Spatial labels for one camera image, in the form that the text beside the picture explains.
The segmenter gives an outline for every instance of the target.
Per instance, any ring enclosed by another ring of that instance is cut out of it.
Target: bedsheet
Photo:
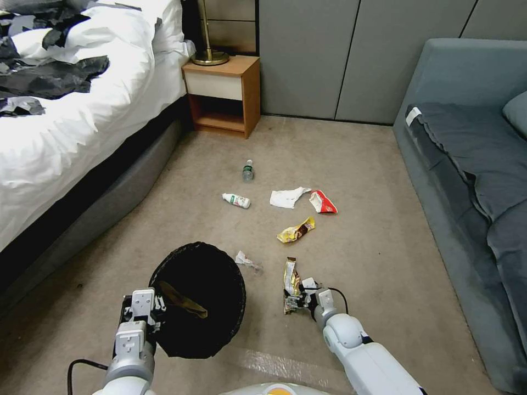
[[[186,93],[181,66],[192,46],[154,54],[152,10],[93,7],[65,48],[44,50],[49,29],[13,37],[22,57],[71,63],[107,55],[89,93],[40,99],[43,115],[0,118],[0,251],[170,103]]]

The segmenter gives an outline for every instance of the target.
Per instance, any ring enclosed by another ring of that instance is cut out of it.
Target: gray wall panel
[[[205,0],[209,19],[254,21],[254,0]]]
[[[210,45],[234,53],[256,52],[256,23],[209,20]]]
[[[527,40],[527,0],[479,0],[463,37]]]
[[[357,5],[358,0],[260,1],[264,112],[334,117]]]
[[[475,0],[363,0],[338,120],[393,123],[424,42],[458,37]]]

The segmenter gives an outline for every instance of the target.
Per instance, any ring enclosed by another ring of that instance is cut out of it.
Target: wooden nightstand
[[[233,56],[219,66],[183,66],[197,131],[249,137],[260,119],[260,58]]]

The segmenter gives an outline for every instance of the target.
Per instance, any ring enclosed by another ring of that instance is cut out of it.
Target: red snack wrapper
[[[335,205],[331,202],[331,200],[329,200],[326,195],[324,195],[324,192],[322,192],[320,189],[317,189],[311,194],[309,201],[311,202],[317,213],[338,213],[338,210]]]

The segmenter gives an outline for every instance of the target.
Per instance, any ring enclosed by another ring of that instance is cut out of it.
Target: beige carpet
[[[246,159],[253,183],[242,182]],[[336,216],[269,205],[272,189],[321,188]],[[221,200],[251,198],[248,210]],[[315,215],[291,245],[276,234]],[[248,140],[210,133],[184,139],[148,197],[30,293],[0,325],[0,393],[60,394],[76,358],[109,363],[121,298],[146,286],[173,249],[206,241],[263,267],[242,268],[247,308],[231,344],[208,360],[156,354],[159,395],[218,394],[284,380],[350,393],[338,361],[307,314],[284,316],[285,259],[347,295],[351,313],[430,394],[493,394],[456,295],[389,127],[263,117]],[[76,395],[103,373],[80,366]]]

